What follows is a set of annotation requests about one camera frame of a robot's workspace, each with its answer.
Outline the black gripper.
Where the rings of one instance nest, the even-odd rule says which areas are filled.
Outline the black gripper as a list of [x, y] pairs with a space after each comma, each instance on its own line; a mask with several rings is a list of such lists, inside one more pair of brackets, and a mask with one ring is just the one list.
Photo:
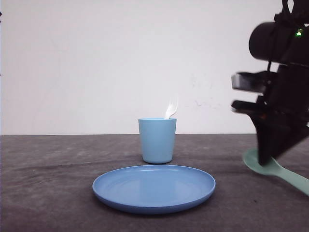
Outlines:
[[256, 102], [231, 104], [235, 112], [251, 118], [262, 166], [308, 137], [309, 67], [281, 64], [276, 72], [267, 71], [265, 84]]

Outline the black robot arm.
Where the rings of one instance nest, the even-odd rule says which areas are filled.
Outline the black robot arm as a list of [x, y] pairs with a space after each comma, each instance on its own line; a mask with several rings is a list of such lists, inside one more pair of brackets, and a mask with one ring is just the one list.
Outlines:
[[309, 3], [296, 0], [272, 22], [258, 25], [249, 39], [250, 54], [278, 70], [232, 76], [232, 87], [256, 92], [256, 102], [233, 101], [237, 113], [248, 115], [258, 140], [260, 165], [277, 158], [309, 135]]

